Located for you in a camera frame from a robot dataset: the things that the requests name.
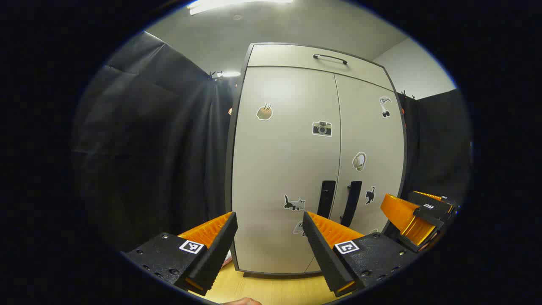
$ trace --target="drawer handle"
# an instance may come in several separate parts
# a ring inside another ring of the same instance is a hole
[[[331,57],[331,58],[335,58],[335,59],[338,59],[338,60],[342,60],[344,64],[347,64],[348,62],[342,58],[338,58],[338,57],[333,57],[333,56],[329,56],[329,55],[322,55],[322,54],[314,54],[312,55],[312,57],[318,59],[319,56],[322,56],[322,57]]]

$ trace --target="hand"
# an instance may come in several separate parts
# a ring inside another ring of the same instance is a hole
[[[237,301],[231,301],[228,303],[223,303],[222,305],[262,305],[262,303],[258,301],[254,301],[250,297],[244,297]]]

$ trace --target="bird sticker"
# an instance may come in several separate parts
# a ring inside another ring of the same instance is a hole
[[[382,107],[382,116],[384,118],[389,118],[390,112],[386,109],[386,107],[384,107],[384,104],[386,104],[386,102],[391,102],[391,99],[389,97],[380,98],[380,107]]]

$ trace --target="white wall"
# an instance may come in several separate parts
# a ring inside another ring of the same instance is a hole
[[[420,99],[456,89],[440,64],[410,38],[373,61],[386,68],[397,92],[405,90],[410,97]]]

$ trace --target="cabinet door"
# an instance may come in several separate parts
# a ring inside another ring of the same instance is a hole
[[[330,219],[341,222],[348,185],[361,181],[350,228],[361,234],[381,232],[388,220],[380,210],[384,195],[397,196],[403,178],[405,138],[401,107],[392,91],[342,75],[335,75],[335,79],[341,117],[341,158]]]
[[[313,132],[313,122],[320,121],[326,122],[325,135]],[[238,107],[231,181],[239,269],[271,274],[305,272],[312,250],[301,230],[294,234],[294,229],[304,211],[317,212],[322,181],[337,180],[339,150],[339,105],[333,73],[247,68]],[[285,202],[285,195],[291,204]]]

